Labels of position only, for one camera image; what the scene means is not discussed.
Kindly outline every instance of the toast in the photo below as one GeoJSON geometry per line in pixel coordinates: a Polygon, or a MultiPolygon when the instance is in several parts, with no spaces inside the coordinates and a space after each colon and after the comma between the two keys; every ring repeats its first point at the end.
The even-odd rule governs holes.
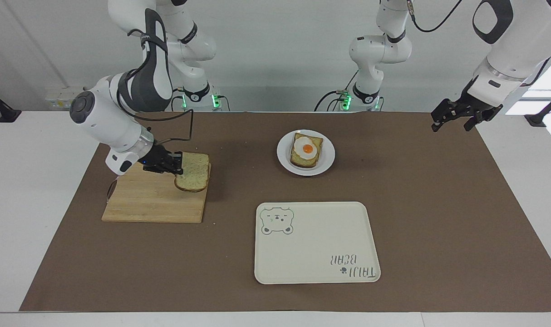
{"type": "Polygon", "coordinates": [[[321,137],[314,137],[314,136],[307,136],[307,135],[304,135],[302,133],[296,133],[294,135],[294,143],[292,143],[292,153],[291,153],[291,157],[290,157],[290,162],[292,163],[292,165],[294,166],[298,166],[300,168],[313,168],[316,166],[316,164],[318,163],[318,160],[320,159],[320,154],[322,153],[322,143],[324,142],[324,139],[322,139],[321,137]],[[302,157],[300,157],[300,155],[298,153],[296,153],[296,151],[294,150],[294,144],[296,143],[296,140],[301,138],[301,137],[307,137],[310,139],[310,141],[312,141],[312,143],[314,143],[315,147],[316,147],[316,150],[317,150],[317,153],[315,155],[315,157],[313,157],[312,159],[304,159],[302,157]]]}
{"type": "Polygon", "coordinates": [[[209,184],[209,155],[203,153],[182,154],[182,175],[174,176],[174,186],[181,191],[201,192],[209,184]]]}

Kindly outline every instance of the brown paper mat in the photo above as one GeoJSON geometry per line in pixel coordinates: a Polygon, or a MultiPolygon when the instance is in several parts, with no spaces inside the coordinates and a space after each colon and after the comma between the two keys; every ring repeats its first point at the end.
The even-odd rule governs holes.
{"type": "MultiPolygon", "coordinates": [[[[21,310],[551,311],[551,260],[481,137],[430,125],[428,114],[195,114],[193,141],[168,149],[211,155],[199,225],[102,222],[114,175],[101,145],[21,310]],[[295,129],[334,143],[330,170],[300,178],[278,163],[295,129]],[[267,201],[364,203],[382,277],[259,284],[254,213],[267,201]]],[[[151,126],[158,139],[186,130],[151,126]]]]}

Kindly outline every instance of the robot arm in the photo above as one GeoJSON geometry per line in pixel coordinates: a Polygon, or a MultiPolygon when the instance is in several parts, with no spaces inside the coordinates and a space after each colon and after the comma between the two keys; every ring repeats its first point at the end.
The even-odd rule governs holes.
{"type": "Polygon", "coordinates": [[[551,0],[483,0],[479,14],[489,4],[497,24],[489,33],[475,32],[492,44],[491,52],[473,73],[473,79],[457,101],[444,99],[433,110],[433,131],[450,120],[469,117],[467,131],[480,122],[492,120],[502,109],[502,102],[551,56],[551,0]]]}
{"type": "MultiPolygon", "coordinates": [[[[153,135],[131,116],[136,112],[164,111],[172,100],[168,73],[168,34],[162,16],[155,10],[180,7],[177,0],[109,0],[110,16],[128,35],[139,35],[143,64],[98,81],[79,94],[70,108],[72,120],[100,143],[110,147],[106,163],[116,174],[126,173],[140,161],[151,172],[182,174],[182,156],[157,144],[153,135]]],[[[192,20],[169,24],[189,26],[192,20]]]]}
{"type": "Polygon", "coordinates": [[[186,1],[160,1],[157,6],[167,28],[168,60],[181,76],[184,107],[215,108],[214,96],[219,91],[209,83],[199,62],[213,59],[217,45],[192,20],[186,1]]]}
{"type": "Polygon", "coordinates": [[[406,35],[407,0],[381,0],[377,25],[384,35],[358,37],[350,44],[350,58],[359,68],[356,83],[350,89],[352,104],[371,109],[384,79],[378,64],[397,64],[406,61],[412,43],[406,35]]]}

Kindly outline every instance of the white tray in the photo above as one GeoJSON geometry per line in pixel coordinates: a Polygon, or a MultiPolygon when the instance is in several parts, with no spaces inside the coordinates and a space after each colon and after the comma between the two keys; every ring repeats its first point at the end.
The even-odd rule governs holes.
{"type": "Polygon", "coordinates": [[[257,207],[255,278],[260,283],[366,283],[380,276],[362,203],[262,203],[257,207]]]}

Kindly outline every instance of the bear logo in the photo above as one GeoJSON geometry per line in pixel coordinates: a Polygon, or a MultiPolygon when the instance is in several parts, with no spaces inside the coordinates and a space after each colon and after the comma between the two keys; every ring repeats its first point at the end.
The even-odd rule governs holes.
{"type": "Polygon", "coordinates": [[[263,209],[259,213],[261,218],[261,232],[265,235],[271,232],[284,232],[286,235],[292,234],[292,219],[294,219],[294,211],[283,208],[263,209]]]}

